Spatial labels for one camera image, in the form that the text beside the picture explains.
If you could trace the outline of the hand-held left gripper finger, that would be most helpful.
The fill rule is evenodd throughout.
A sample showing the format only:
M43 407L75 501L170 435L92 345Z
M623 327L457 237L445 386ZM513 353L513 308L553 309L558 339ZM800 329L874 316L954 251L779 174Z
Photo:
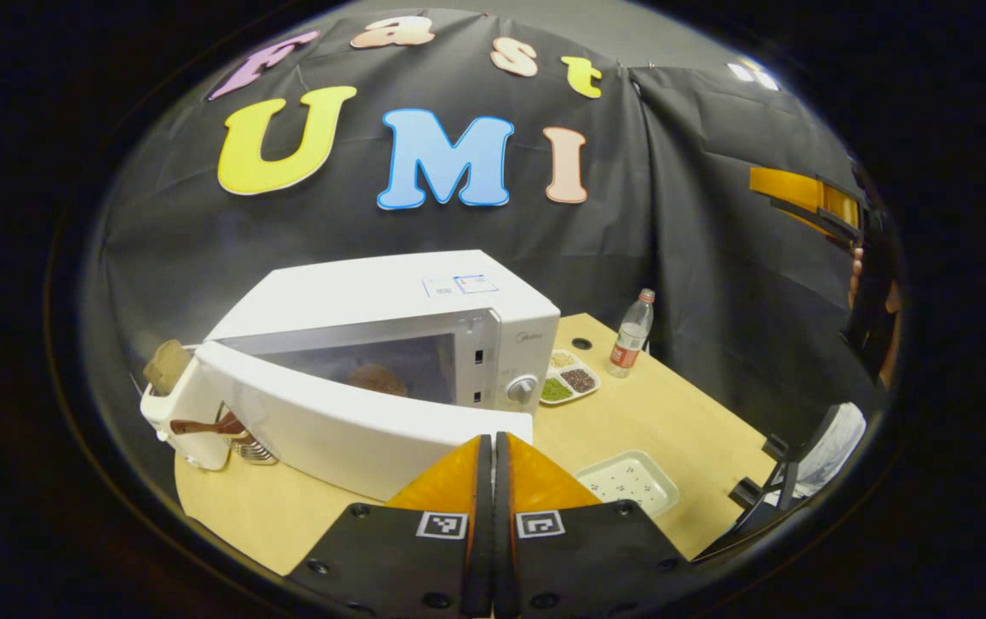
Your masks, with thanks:
M493 614L646 618L700 577L631 500L603 502L536 447L495 438Z
M468 440L383 505L340 511L287 580L358 618L487 616L492 472L492 438Z

